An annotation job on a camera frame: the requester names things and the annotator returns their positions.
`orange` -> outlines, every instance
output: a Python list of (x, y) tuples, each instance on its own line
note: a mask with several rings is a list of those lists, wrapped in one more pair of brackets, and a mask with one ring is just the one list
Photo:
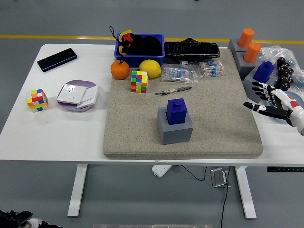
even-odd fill
[(111, 65), (111, 73), (114, 78), (124, 80), (130, 74), (129, 65), (126, 62), (121, 63), (120, 60), (116, 60)]

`rubik's cube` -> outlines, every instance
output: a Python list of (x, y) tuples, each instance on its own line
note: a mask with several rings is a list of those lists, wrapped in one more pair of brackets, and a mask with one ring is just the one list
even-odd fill
[(48, 109), (48, 99), (42, 89), (33, 90), (27, 94), (27, 104), (32, 112)]
[(132, 71), (131, 92), (147, 93), (148, 73), (146, 71)]

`blue plastic basket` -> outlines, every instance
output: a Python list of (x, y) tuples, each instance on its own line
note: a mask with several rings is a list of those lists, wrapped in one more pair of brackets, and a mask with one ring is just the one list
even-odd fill
[[(165, 49), (164, 49), (164, 36), (163, 34), (135, 34), (141, 37), (152, 36), (156, 37), (162, 46), (162, 55), (161, 56), (137, 56), (137, 55), (125, 55), (123, 56), (123, 60), (129, 65), (129, 67), (139, 67), (141, 62), (147, 59), (155, 60), (159, 63), (160, 66), (163, 64), (163, 59), (165, 57)], [(114, 57), (116, 60), (122, 59), (122, 57), (118, 54), (118, 41), (116, 41)]]

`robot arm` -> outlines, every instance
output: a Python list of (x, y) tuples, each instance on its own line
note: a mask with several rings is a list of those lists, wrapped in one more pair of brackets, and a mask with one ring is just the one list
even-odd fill
[(289, 125), (297, 127), (298, 132), (304, 136), (304, 109), (296, 100), (281, 89), (259, 82), (252, 84), (256, 86), (252, 88), (256, 94), (272, 103), (274, 107), (249, 102), (245, 102), (244, 106), (266, 116), (284, 119)]

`orange cylinder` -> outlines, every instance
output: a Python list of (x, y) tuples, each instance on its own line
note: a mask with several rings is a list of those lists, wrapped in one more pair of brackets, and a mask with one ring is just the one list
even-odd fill
[(255, 31), (250, 28), (245, 28), (242, 32), (241, 38), (239, 39), (239, 42), (237, 43), (241, 48), (247, 48), (249, 47), (249, 44), (251, 43), (251, 40), (255, 34)]
[(251, 43), (245, 53), (244, 61), (248, 63), (254, 63), (258, 57), (262, 46), (258, 43)]

